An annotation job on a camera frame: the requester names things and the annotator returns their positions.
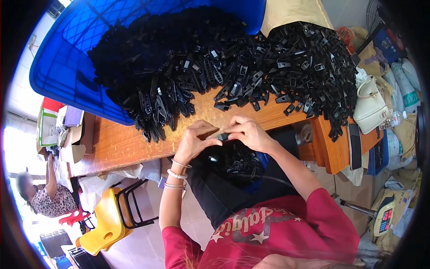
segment digital scale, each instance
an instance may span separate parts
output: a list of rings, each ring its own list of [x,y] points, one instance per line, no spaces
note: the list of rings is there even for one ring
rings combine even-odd
[[[340,199],[338,195],[335,198],[335,201],[336,200],[338,200],[337,202],[340,203],[340,205],[355,209],[357,211],[360,211],[374,218],[375,226],[373,228],[373,235],[375,237],[378,237],[387,233],[388,227],[390,227],[391,220],[394,214],[394,206],[396,205],[394,195],[391,197],[385,197],[381,205],[379,206],[378,210],[370,210],[365,207],[360,207],[358,205],[350,204]]]

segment person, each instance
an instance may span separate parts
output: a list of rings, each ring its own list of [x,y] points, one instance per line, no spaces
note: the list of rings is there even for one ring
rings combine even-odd
[[[359,236],[351,221],[316,176],[251,118],[235,115],[223,131],[270,155],[288,179],[262,178],[257,193],[244,194],[193,162],[204,148],[223,145],[206,139],[218,129],[195,122],[172,159],[159,219],[166,268],[321,268],[354,261]],[[185,178],[215,230],[204,251],[180,226]],[[296,259],[321,262],[307,266]]]
[[[33,178],[30,173],[20,172],[16,177],[16,188],[32,211],[35,214],[40,213],[50,218],[78,210],[76,198],[66,187],[57,184],[53,163],[54,156],[50,154],[46,166],[46,186],[42,190],[38,190],[33,185]]]

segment pile of black plastic parts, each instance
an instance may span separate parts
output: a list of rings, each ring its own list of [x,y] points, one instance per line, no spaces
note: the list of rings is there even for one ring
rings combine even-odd
[[[215,107],[228,110],[250,102],[259,111],[258,102],[266,105],[272,93],[276,103],[291,103],[286,116],[294,110],[307,117],[324,115],[332,127],[329,137],[336,141],[357,101],[356,67],[336,32],[295,22],[273,29],[267,39],[258,34],[246,40],[248,46],[237,52],[234,75],[214,98]]]
[[[214,7],[184,9],[180,13],[144,15],[128,28],[111,26],[88,56],[94,81],[125,109],[136,129],[149,142],[164,140],[162,127],[175,130],[179,113],[195,113],[192,92],[205,93],[224,84],[243,49],[246,23]]]
[[[356,69],[343,41],[333,30],[303,22],[277,27],[269,38],[246,35],[245,28],[235,16],[207,6],[144,15],[128,28],[116,24],[87,52],[94,81],[148,142],[164,140],[165,124],[175,130],[179,113],[194,114],[192,92],[220,85],[218,109],[250,102],[258,111],[272,93],[277,103],[291,103],[287,116],[293,110],[324,115],[336,141],[357,99]]]

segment leopard print shirt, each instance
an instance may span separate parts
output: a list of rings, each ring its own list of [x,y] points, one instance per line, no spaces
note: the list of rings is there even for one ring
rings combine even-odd
[[[38,213],[50,218],[70,214],[78,210],[70,191],[60,184],[57,184],[57,192],[52,199],[45,187],[35,194],[33,200],[31,200],[31,205]]]

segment mobile phone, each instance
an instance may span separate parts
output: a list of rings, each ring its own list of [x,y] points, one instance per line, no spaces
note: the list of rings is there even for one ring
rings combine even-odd
[[[348,142],[350,147],[350,169],[355,170],[360,168],[362,163],[361,153],[361,137],[360,128],[356,123],[350,123],[347,126]]]

